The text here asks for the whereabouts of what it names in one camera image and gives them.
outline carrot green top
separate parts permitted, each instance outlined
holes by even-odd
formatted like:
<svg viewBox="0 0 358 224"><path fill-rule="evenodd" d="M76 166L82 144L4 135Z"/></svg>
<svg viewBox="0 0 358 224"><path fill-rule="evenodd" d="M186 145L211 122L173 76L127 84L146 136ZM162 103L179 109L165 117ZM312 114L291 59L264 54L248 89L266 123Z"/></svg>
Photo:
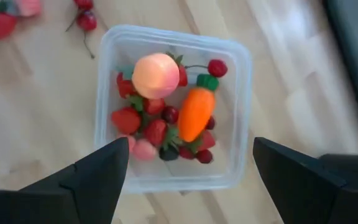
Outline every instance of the carrot green top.
<svg viewBox="0 0 358 224"><path fill-rule="evenodd" d="M210 74L199 74L197 76L197 86L215 91L219 86L219 81Z"/></svg>

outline orange carrot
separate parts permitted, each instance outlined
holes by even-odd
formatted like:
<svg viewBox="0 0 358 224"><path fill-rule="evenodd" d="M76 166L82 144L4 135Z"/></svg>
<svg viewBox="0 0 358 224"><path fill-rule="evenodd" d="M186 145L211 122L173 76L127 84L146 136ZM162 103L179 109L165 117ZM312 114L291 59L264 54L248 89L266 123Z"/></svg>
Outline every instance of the orange carrot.
<svg viewBox="0 0 358 224"><path fill-rule="evenodd" d="M186 141L194 141L211 117L215 107L214 90L219 85L218 79L207 74L200 74L197 87L189 91L179 112L179 137Z"/></svg>

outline plastic container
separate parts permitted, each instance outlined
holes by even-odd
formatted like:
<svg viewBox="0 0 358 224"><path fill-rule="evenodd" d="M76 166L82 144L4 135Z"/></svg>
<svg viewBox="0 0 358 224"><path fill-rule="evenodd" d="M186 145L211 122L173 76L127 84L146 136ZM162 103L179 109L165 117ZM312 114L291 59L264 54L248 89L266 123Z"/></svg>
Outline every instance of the plastic container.
<svg viewBox="0 0 358 224"><path fill-rule="evenodd" d="M123 191L142 193L230 187L238 183L244 173L251 96L249 53L237 42L138 26L119 25L110 29L104 35L99 51L94 146L99 149L115 139L117 131L109 115L128 105L119 97L116 68L134 65L144 55L167 51L175 56L184 55L184 65L207 65L212 58L227 63L228 73L219 79L220 86L215 92L216 127L212 132L216 145L211 148L214 161L201 164L197 160L179 158L164 162L157 156L154 161L142 162L131 156ZM189 85L179 87L166 98L167 104L180 106L199 73L207 71L189 68Z"/></svg>

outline cherry stem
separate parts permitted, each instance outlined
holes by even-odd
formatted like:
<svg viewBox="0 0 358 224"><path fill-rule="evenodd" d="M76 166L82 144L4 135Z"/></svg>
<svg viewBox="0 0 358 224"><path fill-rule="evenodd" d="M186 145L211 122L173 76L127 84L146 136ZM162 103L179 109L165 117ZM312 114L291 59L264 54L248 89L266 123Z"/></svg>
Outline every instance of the cherry stem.
<svg viewBox="0 0 358 224"><path fill-rule="evenodd" d="M73 25L74 25L75 21L77 20L77 17L78 17L79 14L80 14L80 8L78 8L77 13L75 14L75 17L73 19L73 22L71 22L71 24L67 27L65 32L67 32L68 30L70 30L73 27Z"/></svg>
<svg viewBox="0 0 358 224"><path fill-rule="evenodd" d="M94 54L92 54L91 49L88 47L88 44L86 43L86 31L84 31L84 44L85 44L85 47L88 50L89 54L91 55L91 58L94 59Z"/></svg>
<svg viewBox="0 0 358 224"><path fill-rule="evenodd" d="M189 66L185 66L185 69L187 69L187 68L193 68L193 67L208 68L207 66L204 66L204 65L189 65Z"/></svg>

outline wooden floor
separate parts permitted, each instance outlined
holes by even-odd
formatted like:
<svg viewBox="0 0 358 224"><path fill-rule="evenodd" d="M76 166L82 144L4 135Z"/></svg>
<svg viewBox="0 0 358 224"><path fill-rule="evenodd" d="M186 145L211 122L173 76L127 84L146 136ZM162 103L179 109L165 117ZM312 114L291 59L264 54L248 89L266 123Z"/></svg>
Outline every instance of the wooden floor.
<svg viewBox="0 0 358 224"><path fill-rule="evenodd" d="M358 153L358 107L317 0L95 0L97 53L117 24L234 39L253 58L246 176L229 190L122 195L113 223L282 223L252 160L263 136L312 156ZM71 1L44 0L0 42L0 188L19 189L93 151L98 58Z"/></svg>

